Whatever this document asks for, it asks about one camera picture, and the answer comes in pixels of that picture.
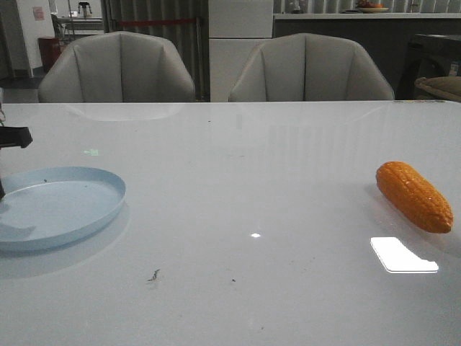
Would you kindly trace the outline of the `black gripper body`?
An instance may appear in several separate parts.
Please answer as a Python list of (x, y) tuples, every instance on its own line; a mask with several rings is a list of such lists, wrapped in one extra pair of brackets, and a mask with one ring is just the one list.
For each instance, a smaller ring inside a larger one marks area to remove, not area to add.
[(0, 147), (20, 147), (26, 148), (32, 143), (32, 136), (28, 127), (8, 127), (0, 128)]

